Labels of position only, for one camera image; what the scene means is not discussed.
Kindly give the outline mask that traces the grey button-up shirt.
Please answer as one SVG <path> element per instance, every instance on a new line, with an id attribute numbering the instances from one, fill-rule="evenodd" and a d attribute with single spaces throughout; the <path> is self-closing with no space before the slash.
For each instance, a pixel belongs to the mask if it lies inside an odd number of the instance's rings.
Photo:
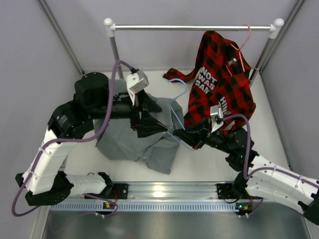
<path id="1" fill-rule="evenodd" d="M 169 133 L 175 129 L 181 129 L 170 109 L 171 99 L 151 97 L 162 108 L 162 112 L 152 113 L 152 116 L 163 123 Z M 180 104 L 177 101 L 173 102 L 172 107 L 184 124 Z M 109 160 L 143 162 L 149 169 L 167 175 L 171 173 L 179 146 L 180 143 L 167 132 L 138 138 L 137 133 L 130 128 L 129 119 L 111 119 L 96 143 L 97 149 Z"/>

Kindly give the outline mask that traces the light blue wire hanger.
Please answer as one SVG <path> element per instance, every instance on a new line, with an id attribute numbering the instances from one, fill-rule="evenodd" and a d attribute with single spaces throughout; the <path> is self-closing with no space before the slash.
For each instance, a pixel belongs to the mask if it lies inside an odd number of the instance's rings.
<path id="1" fill-rule="evenodd" d="M 183 130 L 185 130 L 185 127 L 184 127 L 184 124 L 181 122 L 179 116 L 177 115 L 177 113 L 175 112 L 175 110 L 173 109 L 172 107 L 172 103 L 173 102 L 176 102 L 178 98 L 180 98 L 182 95 L 184 95 L 186 92 L 187 92 L 187 85 L 186 83 L 181 80 L 181 79 L 178 79 L 178 78 L 173 78 L 171 80 L 168 80 L 168 83 L 173 83 L 173 82 L 180 82 L 184 85 L 184 90 L 181 94 L 175 96 L 174 98 L 172 98 L 172 100 L 170 101 L 170 109 L 172 111 L 172 113 L 174 114 L 174 116 L 176 117 L 177 121 L 179 122 L 179 125 L 182 127 Z M 178 139 L 176 136 L 174 136 L 172 133 L 169 133 L 168 134 L 173 137 L 176 141 L 178 141 L 179 143 L 181 143 L 184 147 L 186 147 L 188 150 L 190 151 L 194 151 L 193 148 L 191 148 L 188 144 L 186 144 L 184 141 L 182 141 L 181 139 Z"/>

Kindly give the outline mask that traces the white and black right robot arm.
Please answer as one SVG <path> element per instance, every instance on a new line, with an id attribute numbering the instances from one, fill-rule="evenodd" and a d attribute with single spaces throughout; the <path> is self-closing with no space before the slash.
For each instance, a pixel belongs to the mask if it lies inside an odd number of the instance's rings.
<path id="1" fill-rule="evenodd" d="M 238 172 L 232 184 L 236 197 L 271 200 L 318 225 L 319 181 L 281 167 L 254 151 L 248 130 L 240 128 L 225 134 L 214 128 L 213 121 L 204 119 L 195 126 L 174 130 L 173 135 L 194 150 L 207 145 L 226 153 L 226 162 Z"/>

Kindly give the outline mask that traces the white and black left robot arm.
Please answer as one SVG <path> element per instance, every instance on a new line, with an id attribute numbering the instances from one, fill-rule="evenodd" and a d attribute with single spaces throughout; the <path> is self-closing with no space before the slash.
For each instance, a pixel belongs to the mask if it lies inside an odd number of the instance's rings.
<path id="1" fill-rule="evenodd" d="M 139 138 L 167 131 L 153 117 L 161 107 L 145 92 L 149 81 L 145 73 L 133 69 L 125 78 L 127 91 L 114 94 L 115 81 L 98 72 L 86 74 L 75 83 L 71 101 L 60 105 L 52 114 L 43 143 L 30 168 L 16 175 L 20 188 L 26 189 L 30 206 L 56 205 L 70 196 L 90 194 L 109 198 L 113 192 L 110 177 L 99 172 L 70 175 L 61 165 L 77 143 L 85 142 L 85 134 L 97 119 L 129 119 Z"/>

